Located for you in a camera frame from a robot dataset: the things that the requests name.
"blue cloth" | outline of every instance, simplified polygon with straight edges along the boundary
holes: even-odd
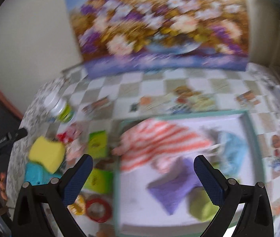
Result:
[[[240,172],[242,161],[248,152],[247,142],[235,134],[220,132],[218,142],[222,145],[220,171],[226,177],[237,177]]]
[[[25,170],[25,182],[30,182],[31,185],[40,185],[40,184],[46,184],[49,183],[51,178],[61,178],[62,175],[59,173],[50,174],[46,171],[46,169],[43,168],[43,166],[28,162],[26,164],[26,170]]]

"purple cloth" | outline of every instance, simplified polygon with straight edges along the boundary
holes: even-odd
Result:
[[[183,169],[179,175],[164,184],[148,188],[148,191],[162,204],[169,215],[174,214],[182,199],[193,189],[202,187],[194,171],[194,163],[183,159]]]

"tape roll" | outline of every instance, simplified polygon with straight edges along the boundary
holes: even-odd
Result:
[[[89,212],[89,207],[95,203],[98,203],[104,207],[105,213],[102,217],[97,217]],[[105,223],[112,216],[112,208],[107,201],[105,201],[101,198],[91,199],[86,202],[86,215],[89,217],[89,219],[93,220],[94,222]]]

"orange striped towel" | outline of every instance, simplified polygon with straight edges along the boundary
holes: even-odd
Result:
[[[168,165],[180,155],[209,148],[213,142],[188,127],[167,121],[147,119],[122,134],[120,146],[112,150],[121,155],[120,170],[131,171],[153,162],[165,172]]]

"white tray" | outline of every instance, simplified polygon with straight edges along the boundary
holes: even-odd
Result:
[[[264,170],[259,145],[246,111],[215,111],[174,116],[157,117],[188,126],[198,132],[203,126],[216,127],[247,140],[250,151],[245,155],[238,175],[241,184],[255,185],[264,182]],[[125,120],[121,130],[135,125],[139,119]],[[190,155],[194,159],[198,154]],[[189,201],[186,197],[173,215],[168,215],[161,204],[147,191],[147,185],[163,175],[152,169],[150,164],[130,173],[115,173],[114,221],[116,236],[200,236],[209,222],[201,223],[189,214]],[[230,226],[236,224],[243,204],[239,205]]]

